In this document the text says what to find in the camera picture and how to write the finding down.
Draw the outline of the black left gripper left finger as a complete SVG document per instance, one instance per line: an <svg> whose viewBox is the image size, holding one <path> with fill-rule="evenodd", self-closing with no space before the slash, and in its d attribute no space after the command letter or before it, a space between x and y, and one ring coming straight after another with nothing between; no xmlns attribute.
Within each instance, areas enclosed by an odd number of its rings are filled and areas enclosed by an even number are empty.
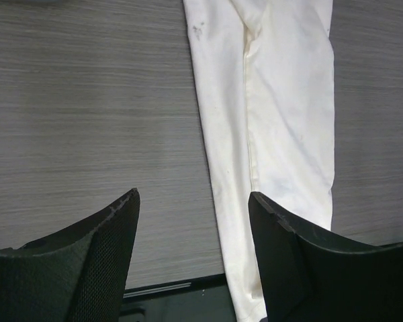
<svg viewBox="0 0 403 322"><path fill-rule="evenodd" d="M117 321L140 195L18 248L0 250L0 321Z"/></svg>

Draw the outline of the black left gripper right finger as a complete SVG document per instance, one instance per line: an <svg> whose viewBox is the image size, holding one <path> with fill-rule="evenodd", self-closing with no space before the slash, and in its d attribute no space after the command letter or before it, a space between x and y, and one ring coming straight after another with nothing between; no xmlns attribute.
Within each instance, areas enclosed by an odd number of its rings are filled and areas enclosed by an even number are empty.
<svg viewBox="0 0 403 322"><path fill-rule="evenodd" d="M403 321L403 242L371 246L251 193L268 321Z"/></svg>

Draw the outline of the white t shirt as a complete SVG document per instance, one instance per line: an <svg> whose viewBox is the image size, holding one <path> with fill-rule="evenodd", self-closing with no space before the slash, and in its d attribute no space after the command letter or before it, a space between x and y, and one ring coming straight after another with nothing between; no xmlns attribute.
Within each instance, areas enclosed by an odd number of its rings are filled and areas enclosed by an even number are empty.
<svg viewBox="0 0 403 322"><path fill-rule="evenodd" d="M249 222L259 191L332 224L332 1L186 1L224 270L238 321L266 317Z"/></svg>

